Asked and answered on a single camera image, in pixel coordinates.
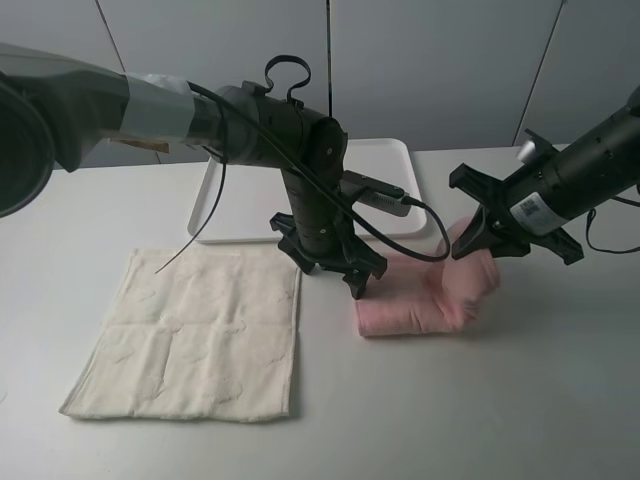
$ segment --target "pink cloth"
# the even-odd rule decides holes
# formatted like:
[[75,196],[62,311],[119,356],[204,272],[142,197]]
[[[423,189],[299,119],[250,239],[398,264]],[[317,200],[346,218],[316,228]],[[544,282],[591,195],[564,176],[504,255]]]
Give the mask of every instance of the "pink cloth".
[[[451,242],[469,222],[460,220],[449,229]],[[444,252],[442,241],[437,251]],[[480,300],[499,284],[488,250],[431,264],[390,256],[382,279],[372,278],[365,296],[355,302],[358,332],[363,337],[458,332],[476,319]]]

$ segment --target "white table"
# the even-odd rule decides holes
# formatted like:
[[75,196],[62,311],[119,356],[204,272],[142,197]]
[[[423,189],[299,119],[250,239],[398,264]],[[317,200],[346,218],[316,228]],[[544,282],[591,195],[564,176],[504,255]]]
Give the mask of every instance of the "white table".
[[[466,162],[504,176],[518,167],[514,153],[423,152],[414,161],[424,197],[451,223],[475,204],[448,188],[449,172]],[[205,167],[56,172],[33,205],[0,220],[0,382],[8,390],[0,478],[640,476],[640,255],[587,251],[565,267],[534,248],[501,259],[502,289],[459,336],[364,340],[340,277],[304,277],[293,418],[237,425],[60,415],[127,253],[182,244]],[[603,206],[594,241],[640,243],[637,215]],[[568,230],[582,242],[583,228],[581,219]],[[435,241],[431,230],[424,244]]]

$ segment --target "gray tape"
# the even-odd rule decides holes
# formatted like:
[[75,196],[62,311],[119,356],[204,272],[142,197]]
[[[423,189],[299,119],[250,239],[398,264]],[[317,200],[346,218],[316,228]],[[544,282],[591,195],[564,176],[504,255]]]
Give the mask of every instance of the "gray tape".
[[195,113],[187,81],[169,75],[127,73],[129,102],[120,132],[133,137],[179,142],[189,134]]

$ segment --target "white towel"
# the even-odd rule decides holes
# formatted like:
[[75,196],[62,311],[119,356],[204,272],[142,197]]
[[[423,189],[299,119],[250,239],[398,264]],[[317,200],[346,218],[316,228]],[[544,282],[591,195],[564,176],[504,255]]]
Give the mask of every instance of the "white towel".
[[289,412],[300,273],[262,255],[135,250],[60,413],[268,420]]

